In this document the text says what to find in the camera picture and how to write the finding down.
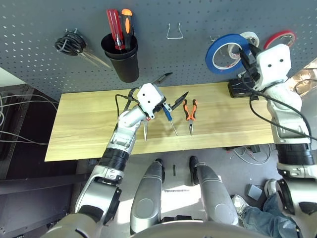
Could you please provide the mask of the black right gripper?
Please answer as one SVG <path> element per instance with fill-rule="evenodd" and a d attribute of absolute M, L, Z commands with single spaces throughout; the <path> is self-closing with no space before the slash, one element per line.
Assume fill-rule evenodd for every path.
<path fill-rule="evenodd" d="M 253 56 L 257 56 L 259 53 L 262 52 L 260 48 L 256 47 L 253 44 L 249 44 L 249 48 Z M 239 49 L 239 54 L 241 63 L 244 69 L 246 70 L 244 76 L 251 79 L 254 83 L 256 83 L 260 78 L 260 74 L 257 69 L 257 64 L 250 63 L 249 57 L 245 54 L 245 52 L 242 49 Z"/>

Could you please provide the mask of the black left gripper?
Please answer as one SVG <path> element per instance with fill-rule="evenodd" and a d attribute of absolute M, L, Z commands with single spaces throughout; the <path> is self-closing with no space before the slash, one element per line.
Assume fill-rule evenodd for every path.
<path fill-rule="evenodd" d="M 168 72 L 163 74 L 162 76 L 155 79 L 151 84 L 160 85 L 162 84 L 168 76 L 172 75 L 172 72 Z M 181 97 L 179 97 L 173 106 L 170 107 L 170 105 L 166 102 L 166 98 L 163 98 L 161 102 L 159 102 L 155 108 L 153 109 L 153 114 L 158 113 L 160 111 L 166 110 L 167 112 L 171 113 L 172 110 L 175 110 L 178 106 L 180 106 L 183 101 L 186 99 L 186 96 L 189 92 L 184 93 Z"/>

